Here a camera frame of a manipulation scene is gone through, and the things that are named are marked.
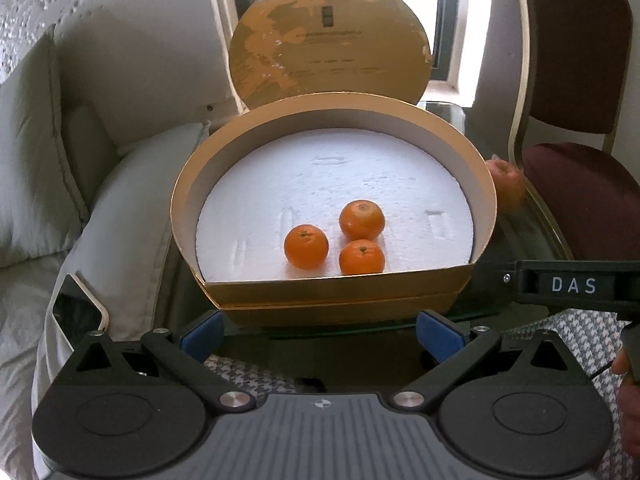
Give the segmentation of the person's right hand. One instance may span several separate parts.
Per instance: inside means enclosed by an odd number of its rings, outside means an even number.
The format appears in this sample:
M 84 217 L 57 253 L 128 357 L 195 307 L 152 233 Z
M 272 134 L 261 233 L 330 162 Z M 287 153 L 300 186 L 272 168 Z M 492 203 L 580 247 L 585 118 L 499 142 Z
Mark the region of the person's right hand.
M 638 460 L 640 455 L 640 391 L 632 374 L 625 348 L 621 348 L 617 353 L 611 370 L 615 375 L 624 376 L 617 393 L 623 448 L 629 456 Z

